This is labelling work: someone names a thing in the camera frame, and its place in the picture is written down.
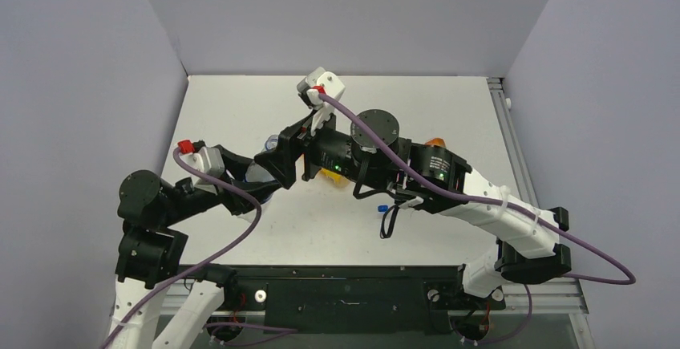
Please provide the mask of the Pepsi bottle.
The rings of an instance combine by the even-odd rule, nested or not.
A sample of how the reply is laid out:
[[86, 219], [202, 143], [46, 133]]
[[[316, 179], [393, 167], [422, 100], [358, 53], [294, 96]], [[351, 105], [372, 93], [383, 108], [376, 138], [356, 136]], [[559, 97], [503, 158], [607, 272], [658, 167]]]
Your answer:
[[[263, 152], [273, 150], [277, 147], [278, 135], [271, 135], [264, 143]], [[274, 181], [272, 175], [261, 167], [257, 162], [253, 161], [247, 168], [244, 182], [248, 183], [266, 183]]]

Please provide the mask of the yellow juice bottle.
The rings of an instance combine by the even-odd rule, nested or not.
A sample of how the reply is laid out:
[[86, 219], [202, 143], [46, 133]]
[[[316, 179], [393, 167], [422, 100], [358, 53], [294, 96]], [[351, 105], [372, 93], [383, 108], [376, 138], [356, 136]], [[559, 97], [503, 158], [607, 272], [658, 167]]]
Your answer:
[[329, 184], [333, 185], [335, 188], [338, 189], [344, 189], [351, 183], [350, 180], [343, 177], [342, 175], [325, 168], [322, 168], [320, 170], [320, 173]]

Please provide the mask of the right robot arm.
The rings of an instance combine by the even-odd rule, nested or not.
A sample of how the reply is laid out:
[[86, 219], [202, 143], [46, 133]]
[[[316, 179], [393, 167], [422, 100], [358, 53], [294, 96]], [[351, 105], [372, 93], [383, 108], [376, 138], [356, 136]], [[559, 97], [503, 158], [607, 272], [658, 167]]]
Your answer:
[[464, 264], [452, 285], [462, 306], [475, 305], [505, 283], [541, 284], [572, 269], [570, 250], [559, 241], [559, 232], [569, 227], [565, 210], [532, 209], [446, 147], [402, 138], [389, 112], [359, 113], [348, 133], [336, 129], [334, 116], [319, 129], [305, 118], [281, 131], [275, 148], [255, 157], [285, 188], [298, 178], [298, 160], [304, 162], [303, 180], [325, 169], [353, 181], [358, 199], [386, 194], [396, 208], [455, 217], [492, 234], [496, 244]]

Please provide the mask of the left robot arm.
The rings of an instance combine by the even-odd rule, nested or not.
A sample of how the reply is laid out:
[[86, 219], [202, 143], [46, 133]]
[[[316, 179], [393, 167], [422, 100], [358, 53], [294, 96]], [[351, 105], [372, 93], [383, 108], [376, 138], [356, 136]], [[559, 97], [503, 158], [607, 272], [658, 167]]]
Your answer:
[[[215, 261], [254, 231], [265, 203], [281, 186], [272, 178], [247, 180], [252, 159], [220, 145], [183, 140], [172, 156], [189, 177], [170, 184], [139, 170], [119, 188], [123, 237], [103, 348], [188, 348], [214, 311], [246, 304], [237, 272]], [[248, 218], [249, 226], [227, 246], [182, 269], [188, 235], [172, 226], [218, 206]]]

